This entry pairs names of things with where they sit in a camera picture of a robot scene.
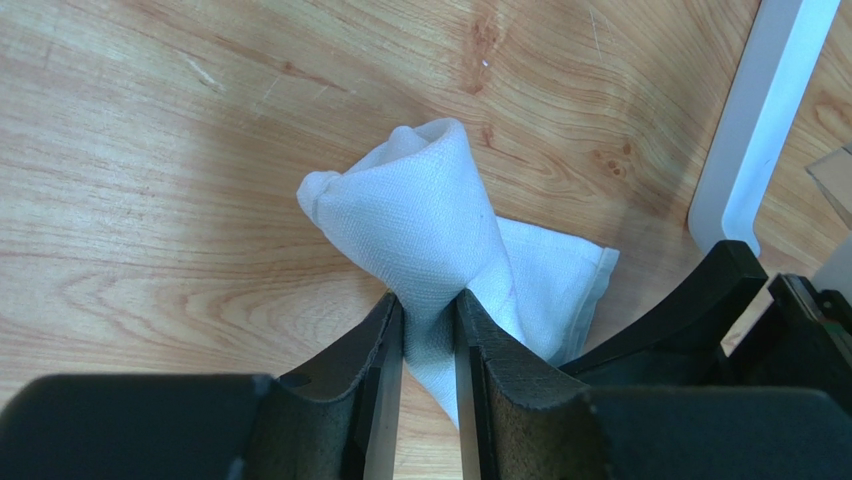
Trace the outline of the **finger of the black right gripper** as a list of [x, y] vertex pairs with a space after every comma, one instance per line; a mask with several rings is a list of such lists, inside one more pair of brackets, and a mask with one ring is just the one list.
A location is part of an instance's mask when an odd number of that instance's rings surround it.
[[720, 241], [654, 308], [560, 370], [592, 386], [697, 385], [767, 279], [745, 242]]

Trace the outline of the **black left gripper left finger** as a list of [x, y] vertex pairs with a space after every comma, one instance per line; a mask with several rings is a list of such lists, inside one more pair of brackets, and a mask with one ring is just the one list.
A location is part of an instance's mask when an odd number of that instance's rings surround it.
[[384, 295], [269, 374], [57, 374], [1, 413], [5, 479], [389, 479], [403, 312]]

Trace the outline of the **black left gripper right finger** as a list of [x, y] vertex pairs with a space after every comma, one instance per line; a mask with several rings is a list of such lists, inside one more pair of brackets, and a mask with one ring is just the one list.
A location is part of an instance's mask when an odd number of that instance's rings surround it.
[[467, 479], [847, 479], [851, 418], [777, 387], [591, 387], [454, 303]]

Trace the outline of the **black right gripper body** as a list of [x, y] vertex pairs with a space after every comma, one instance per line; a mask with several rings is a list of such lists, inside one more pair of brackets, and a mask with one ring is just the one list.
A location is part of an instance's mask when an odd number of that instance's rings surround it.
[[795, 387], [826, 393], [851, 411], [851, 306], [837, 290], [780, 274], [772, 303], [726, 361], [733, 385]]

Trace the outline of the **white cloth napkin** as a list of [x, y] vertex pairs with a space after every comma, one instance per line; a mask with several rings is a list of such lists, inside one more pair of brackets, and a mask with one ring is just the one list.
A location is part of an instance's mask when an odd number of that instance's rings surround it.
[[503, 330], [549, 364], [583, 350], [619, 253], [496, 215], [463, 124], [411, 128], [345, 172], [315, 171], [297, 200], [354, 264], [379, 279], [405, 312], [413, 377], [456, 419], [453, 323], [448, 306], [471, 291]]

